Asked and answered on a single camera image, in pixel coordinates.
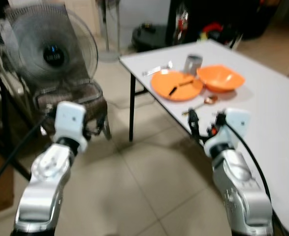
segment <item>orange bowl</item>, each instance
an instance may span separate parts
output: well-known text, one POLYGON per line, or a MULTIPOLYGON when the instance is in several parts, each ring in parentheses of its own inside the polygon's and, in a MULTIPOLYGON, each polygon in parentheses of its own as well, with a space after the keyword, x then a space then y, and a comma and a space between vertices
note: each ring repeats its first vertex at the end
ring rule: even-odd
POLYGON ((211 65, 197 69, 200 80, 214 92, 228 92, 242 86, 243 76, 223 65, 211 65))

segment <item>fan motor hub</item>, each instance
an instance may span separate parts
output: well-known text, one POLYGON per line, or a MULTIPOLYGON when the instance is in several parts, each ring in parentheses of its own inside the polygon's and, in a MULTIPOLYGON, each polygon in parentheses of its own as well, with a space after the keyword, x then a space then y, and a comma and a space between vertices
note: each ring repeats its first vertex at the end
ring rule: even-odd
POLYGON ((44 49, 43 57, 51 66, 61 66, 64 63, 64 53, 56 45, 49 45, 44 49))

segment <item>white table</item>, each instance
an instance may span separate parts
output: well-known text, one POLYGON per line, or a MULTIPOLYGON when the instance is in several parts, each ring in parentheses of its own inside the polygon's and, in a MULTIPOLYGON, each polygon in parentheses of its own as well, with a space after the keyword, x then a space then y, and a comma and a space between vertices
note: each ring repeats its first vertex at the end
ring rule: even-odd
MULTIPOLYGON (((271 192, 272 205, 282 224, 289 231, 289 78, 219 44, 206 41, 170 47, 120 58, 131 73, 130 137, 133 133, 134 84, 137 79, 147 91, 190 133, 187 117, 182 112, 201 104, 211 94, 205 90, 187 102, 171 102, 158 96, 151 87, 151 76, 142 72, 173 62, 174 70, 181 70, 188 54, 203 56, 203 66, 224 64, 246 78, 245 84, 235 92, 218 94, 220 102, 202 106, 197 110, 201 133, 205 133, 216 113, 227 107, 251 112, 251 121, 245 141, 252 149, 263 170, 271 192)), ((257 180, 261 179, 247 154, 239 145, 257 180)))

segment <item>fan stand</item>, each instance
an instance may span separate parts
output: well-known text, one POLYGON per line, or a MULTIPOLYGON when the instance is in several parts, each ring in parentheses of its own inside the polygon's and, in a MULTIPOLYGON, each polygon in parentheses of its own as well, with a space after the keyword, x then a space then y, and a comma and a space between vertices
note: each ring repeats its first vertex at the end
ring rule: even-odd
POLYGON ((108 40, 108 32, 107 32, 107 19, 106 19, 106 0, 102 0, 101 4, 101 11, 102 11, 102 18, 103 18, 103 25, 105 29, 105 39, 106 39, 106 51, 100 51, 98 54, 99 61, 102 62, 114 62, 119 59, 119 47, 120 47, 120 30, 119 30, 119 1, 117 1, 116 9, 117 9, 117 44, 118 44, 118 52, 110 51, 109 50, 109 40, 108 40))

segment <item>black cable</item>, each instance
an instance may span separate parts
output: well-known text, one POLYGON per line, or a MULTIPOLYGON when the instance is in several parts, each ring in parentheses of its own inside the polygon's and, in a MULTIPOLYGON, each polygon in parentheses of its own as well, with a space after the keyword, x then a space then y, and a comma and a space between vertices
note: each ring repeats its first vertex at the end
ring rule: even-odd
POLYGON ((18 144, 18 146, 11 152, 10 156, 7 158, 6 162, 0 168, 0 177, 7 168, 7 166, 11 163, 11 161, 15 158, 16 154, 20 151, 20 149, 30 140, 30 138, 35 134, 36 130, 46 121, 48 115, 46 115, 43 119, 41 119, 22 139, 22 141, 18 144))
MULTIPOLYGON (((239 141, 241 141, 241 143, 244 145, 246 151, 249 153, 249 156, 252 158, 259 174, 260 174, 260 177, 261 177, 261 180, 262 180, 262 183, 263 183, 263 187, 265 189, 265 192, 270 200, 270 203, 271 203, 271 196, 270 196, 270 191, 269 191, 269 187, 268 187, 268 184, 267 184, 267 180, 260 168, 260 165, 258 164, 254 154, 252 153, 252 151, 250 150, 250 148, 248 147, 248 145, 245 143, 244 139, 236 132, 236 130, 230 126, 226 121, 225 121, 225 125, 233 132, 233 134, 235 134, 235 136, 239 139, 239 141)), ((277 213, 274 211, 274 209, 272 208, 272 214, 275 218, 275 220, 278 222, 279 226, 280 226, 280 230, 281 230, 281 233, 283 234, 283 236, 286 236, 287 234, 285 233, 285 229, 277 215, 277 213)))

